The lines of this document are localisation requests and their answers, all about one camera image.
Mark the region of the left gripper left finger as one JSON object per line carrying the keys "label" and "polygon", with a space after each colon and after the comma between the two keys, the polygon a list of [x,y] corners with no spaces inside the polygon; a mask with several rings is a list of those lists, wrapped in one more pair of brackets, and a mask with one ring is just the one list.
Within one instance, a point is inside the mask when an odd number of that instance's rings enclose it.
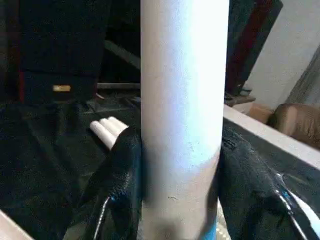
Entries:
{"label": "left gripper left finger", "polygon": [[117,137],[75,199],[65,240],[135,240],[143,200],[142,140],[130,126]]}

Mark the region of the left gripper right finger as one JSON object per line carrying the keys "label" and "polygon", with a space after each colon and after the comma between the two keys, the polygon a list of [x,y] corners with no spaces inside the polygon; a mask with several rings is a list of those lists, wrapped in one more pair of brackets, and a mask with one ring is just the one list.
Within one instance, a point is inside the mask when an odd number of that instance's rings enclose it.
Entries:
{"label": "left gripper right finger", "polygon": [[233,240],[308,240],[310,221],[264,159],[231,127],[222,130],[219,200]]}

